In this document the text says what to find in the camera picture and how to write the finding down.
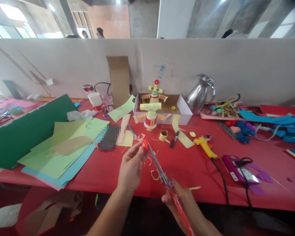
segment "glue gun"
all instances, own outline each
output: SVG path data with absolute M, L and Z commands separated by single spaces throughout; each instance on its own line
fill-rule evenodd
M 217 155 L 214 152 L 212 152 L 212 150 L 207 145 L 207 141 L 203 137 L 194 139 L 193 142 L 196 145 L 201 145 L 201 147 L 206 152 L 206 154 L 208 155 L 209 158 L 217 158 Z

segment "scissors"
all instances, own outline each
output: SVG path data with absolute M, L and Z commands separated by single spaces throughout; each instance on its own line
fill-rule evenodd
M 188 232 L 188 235 L 189 236 L 193 236 L 195 235 L 194 232 L 193 232 L 193 229 L 190 225 L 190 222 L 189 220 L 187 219 L 186 217 L 186 214 L 179 202 L 179 199 L 178 199 L 178 196 L 173 192 L 173 184 L 172 182 L 167 178 L 167 176 L 165 175 L 165 173 L 163 172 L 162 168 L 161 168 L 161 165 L 160 163 L 158 162 L 157 158 L 156 158 L 156 155 L 154 154 L 154 151 L 151 147 L 151 145 L 149 144 L 149 142 L 147 142 L 146 140 L 143 140 L 142 141 L 142 147 L 148 151 L 150 150 L 151 154 L 152 154 L 152 157 L 153 157 L 153 160 L 156 164 L 156 167 L 157 167 L 157 170 L 159 171 L 160 173 L 160 177 L 162 179 L 162 181 L 165 183 L 165 186 L 166 186 L 166 190 L 168 191 L 170 197 L 173 199 L 177 209 L 178 209 L 178 212 L 179 212 L 179 215 L 181 217 L 181 219 L 183 220 L 183 223 L 186 227 L 186 230 Z
M 0 125 L 3 125 L 8 120 L 12 119 L 12 117 L 9 115 L 10 112 L 11 110 L 8 110 L 0 116 Z

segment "stainless steel jug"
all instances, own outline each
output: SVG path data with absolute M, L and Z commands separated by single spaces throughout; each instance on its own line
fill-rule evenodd
M 199 77 L 198 84 L 196 85 L 196 87 L 193 88 L 193 90 L 191 90 L 191 92 L 186 97 L 186 102 L 188 104 L 188 107 L 192 111 L 193 115 L 200 114 L 202 108 L 204 107 L 207 99 L 208 86 L 210 86 L 213 91 L 213 96 L 210 102 L 212 102 L 212 100 L 215 97 L 215 88 L 213 85 L 214 80 L 205 74 L 199 74 L 197 76 Z

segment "red table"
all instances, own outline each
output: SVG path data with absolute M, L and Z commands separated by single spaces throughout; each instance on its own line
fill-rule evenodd
M 87 102 L 81 106 L 80 110 L 90 108 L 91 105 Z M 98 114 L 97 118 L 102 119 L 102 113 Z M 168 136 L 173 139 L 175 133 L 171 125 L 158 125 L 153 131 L 147 131 L 143 124 L 134 124 L 133 119 L 130 120 L 130 125 L 137 135 L 140 133 L 146 135 L 145 138 L 157 153 L 160 165 L 168 176 L 175 178 L 185 187 L 201 186 L 200 189 L 192 191 L 196 201 L 226 204 L 222 178 L 205 152 L 200 151 L 200 146 L 186 149 L 178 140 L 174 148 L 170 149 L 166 142 L 151 140 L 151 138 L 158 139 L 162 130 L 167 130 Z M 268 172 L 271 177 L 288 189 L 288 191 L 285 190 L 276 182 L 270 184 L 261 181 L 260 186 L 266 192 L 265 196 L 253 195 L 249 192 L 254 207 L 295 211 L 295 158 L 285 151 L 287 148 L 295 148 L 294 144 L 283 142 L 280 138 L 275 137 L 268 142 L 251 139 L 250 144 L 244 145 L 228 136 L 215 121 L 203 120 L 199 116 L 191 118 L 187 126 L 180 128 L 186 130 L 185 134 L 188 137 L 190 137 L 190 131 L 195 132 L 197 137 L 213 135 L 210 144 L 213 145 L 212 151 L 218 155 L 218 158 L 223 154 L 235 155 L 240 158 L 250 157 L 255 165 Z M 268 138 L 271 134 L 260 131 L 259 135 Z M 108 152 L 96 149 L 76 177 L 68 183 L 66 189 L 112 193 L 117 186 L 121 158 L 126 151 L 124 150 L 122 153 L 123 150 L 124 147 L 121 146 Z M 149 159 L 146 159 L 145 162 L 141 184 L 135 195 L 160 198 L 165 193 L 165 189 L 160 180 L 155 181 L 151 176 L 151 170 L 156 170 L 155 164 L 152 163 L 149 166 Z M 216 163 L 224 175 L 230 204 L 248 206 L 245 188 L 233 181 L 220 160 L 216 160 Z M 2 171 L 0 182 L 47 186 L 39 180 L 21 173 L 22 168 L 23 166 L 20 166 L 14 170 Z

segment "forearm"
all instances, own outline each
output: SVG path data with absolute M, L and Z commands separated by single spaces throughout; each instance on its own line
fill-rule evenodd
M 124 226 L 133 192 L 116 188 L 87 236 L 117 236 Z

